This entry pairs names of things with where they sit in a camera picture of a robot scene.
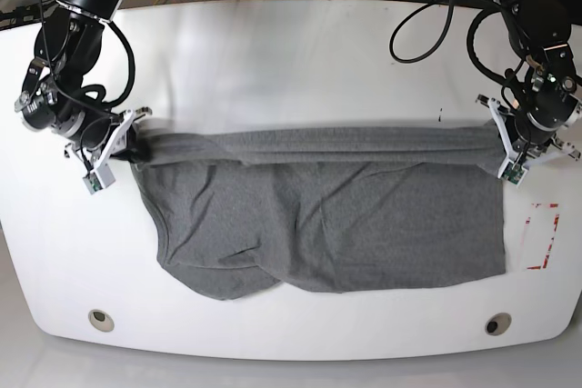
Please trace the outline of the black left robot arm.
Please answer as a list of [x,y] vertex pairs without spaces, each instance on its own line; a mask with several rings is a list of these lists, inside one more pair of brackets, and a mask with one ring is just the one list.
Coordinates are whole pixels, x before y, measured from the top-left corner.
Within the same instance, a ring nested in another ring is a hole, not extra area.
[[[474,40],[479,25],[493,14],[501,14],[509,43],[527,68],[523,78],[516,69],[497,74],[477,57]],[[534,165],[561,156],[579,160],[574,145],[560,140],[557,133],[581,119],[581,81],[568,43],[572,32],[567,9],[560,0],[493,0],[467,31],[467,52],[477,70],[497,83],[505,97],[478,97],[497,126],[505,158],[497,176],[518,185]]]

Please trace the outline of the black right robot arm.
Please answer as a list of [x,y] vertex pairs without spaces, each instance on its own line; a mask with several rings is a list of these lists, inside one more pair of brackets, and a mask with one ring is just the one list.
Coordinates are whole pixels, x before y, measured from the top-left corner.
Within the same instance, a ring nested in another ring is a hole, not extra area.
[[[15,111],[27,128],[51,129],[68,139],[87,171],[93,158],[113,158],[132,164],[148,159],[135,118],[115,113],[135,84],[135,54],[113,21],[122,0],[55,0],[51,15],[39,16],[41,29]],[[102,37],[110,28],[124,47],[127,80],[123,92],[107,100],[99,84],[85,85],[101,54]]]

